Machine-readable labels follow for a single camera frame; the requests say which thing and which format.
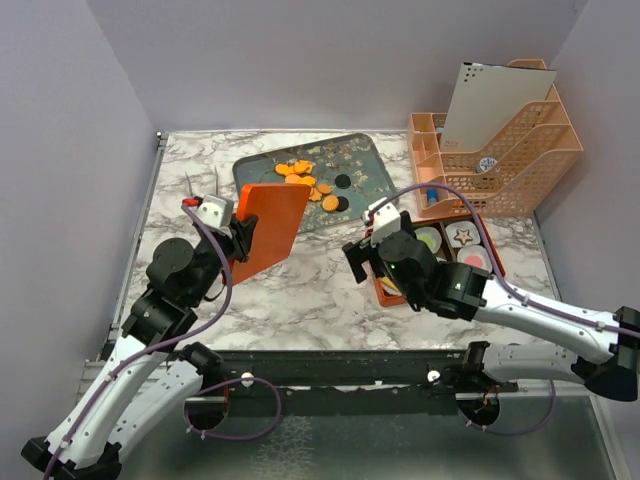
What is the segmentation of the yellow square cookie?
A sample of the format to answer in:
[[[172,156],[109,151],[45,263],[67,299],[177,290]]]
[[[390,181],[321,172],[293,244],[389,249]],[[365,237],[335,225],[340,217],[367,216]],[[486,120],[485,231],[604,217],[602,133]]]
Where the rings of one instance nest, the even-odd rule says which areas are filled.
[[[400,296],[401,295],[401,293],[396,288],[396,286],[388,278],[386,278],[386,277],[381,278],[380,279],[380,283],[382,284],[382,289],[388,295],[394,295],[394,296]]]

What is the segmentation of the orange metal tin lid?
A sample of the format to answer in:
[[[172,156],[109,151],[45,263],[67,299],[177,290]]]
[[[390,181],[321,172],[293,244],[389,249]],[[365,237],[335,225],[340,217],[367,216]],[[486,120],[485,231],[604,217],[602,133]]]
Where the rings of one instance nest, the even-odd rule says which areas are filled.
[[[290,255],[310,193],[311,188],[304,184],[247,184],[242,188],[236,216],[240,221],[256,217],[257,223],[248,260],[235,261],[231,267],[233,286]]]

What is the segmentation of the metal tweezers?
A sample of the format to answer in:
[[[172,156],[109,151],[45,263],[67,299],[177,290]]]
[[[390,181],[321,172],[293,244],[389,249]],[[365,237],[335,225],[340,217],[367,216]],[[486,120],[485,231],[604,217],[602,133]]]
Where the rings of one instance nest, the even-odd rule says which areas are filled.
[[[219,194],[220,180],[219,173],[216,167],[213,167],[208,172],[190,176],[187,172],[184,173],[187,193],[189,197],[204,197],[206,195]]]

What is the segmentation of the orange cookie tin box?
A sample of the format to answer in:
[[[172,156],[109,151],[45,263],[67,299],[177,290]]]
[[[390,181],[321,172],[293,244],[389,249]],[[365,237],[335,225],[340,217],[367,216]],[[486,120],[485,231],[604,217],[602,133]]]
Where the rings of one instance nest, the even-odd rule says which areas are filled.
[[[456,216],[445,217],[442,219],[432,219],[432,220],[423,219],[421,221],[414,221],[413,226],[414,226],[414,230],[416,228],[423,227],[423,226],[435,227],[442,236],[442,244],[439,251],[436,254],[434,253],[433,254],[435,255],[438,261],[458,262],[457,253],[461,248],[453,248],[451,246],[445,232],[445,227],[450,223],[453,223],[456,221],[463,221],[463,220],[472,221],[476,225],[476,223],[474,222],[473,218],[470,215],[456,215]],[[480,234],[481,229],[477,225],[476,227],[478,228],[479,234]],[[485,235],[487,237],[487,241],[484,241],[480,234],[481,243],[479,245],[483,246],[488,251],[488,254],[493,266],[493,271],[490,273],[499,271],[501,274],[505,274],[506,271],[504,269],[504,266],[498,254],[498,251],[494,245],[494,242],[490,234],[488,232],[485,232]]]

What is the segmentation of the white star cookie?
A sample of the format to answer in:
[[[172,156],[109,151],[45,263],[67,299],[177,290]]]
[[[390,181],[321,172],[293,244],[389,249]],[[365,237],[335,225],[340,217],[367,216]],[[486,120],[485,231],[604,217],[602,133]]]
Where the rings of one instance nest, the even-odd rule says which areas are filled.
[[[457,229],[453,239],[456,242],[458,242],[462,247],[474,241],[474,237],[471,234],[470,229]]]

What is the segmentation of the pink round cookie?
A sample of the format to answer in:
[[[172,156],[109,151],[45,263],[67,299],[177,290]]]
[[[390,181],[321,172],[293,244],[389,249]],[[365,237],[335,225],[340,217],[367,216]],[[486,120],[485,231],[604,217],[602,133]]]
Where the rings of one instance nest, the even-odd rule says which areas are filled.
[[[477,268],[484,268],[485,261],[484,258],[477,254],[469,254],[465,257],[464,263]]]

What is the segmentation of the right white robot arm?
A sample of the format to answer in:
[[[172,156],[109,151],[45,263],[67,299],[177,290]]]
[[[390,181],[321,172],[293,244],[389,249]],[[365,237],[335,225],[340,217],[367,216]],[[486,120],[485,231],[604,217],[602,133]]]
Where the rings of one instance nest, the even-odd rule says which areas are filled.
[[[344,245],[357,282],[369,266],[387,277],[409,307],[453,320],[494,324],[541,339],[539,345],[471,344],[461,383],[481,391],[519,379],[560,380],[606,399],[639,398],[639,312],[622,306],[596,311],[551,301],[509,284],[499,270],[440,261],[419,240],[407,212],[380,200],[368,234]]]

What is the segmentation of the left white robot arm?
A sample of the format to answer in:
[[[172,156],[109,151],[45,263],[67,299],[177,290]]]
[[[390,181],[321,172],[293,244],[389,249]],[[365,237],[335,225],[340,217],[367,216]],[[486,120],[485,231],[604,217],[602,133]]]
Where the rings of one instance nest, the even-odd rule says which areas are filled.
[[[238,217],[231,201],[184,200],[200,241],[180,237],[160,243],[102,371],[83,399],[49,435],[29,439],[22,457],[47,479],[115,479],[122,470],[122,440],[111,434],[141,385],[173,352],[197,334],[194,312],[218,278],[232,282],[231,264],[245,262],[258,218]]]

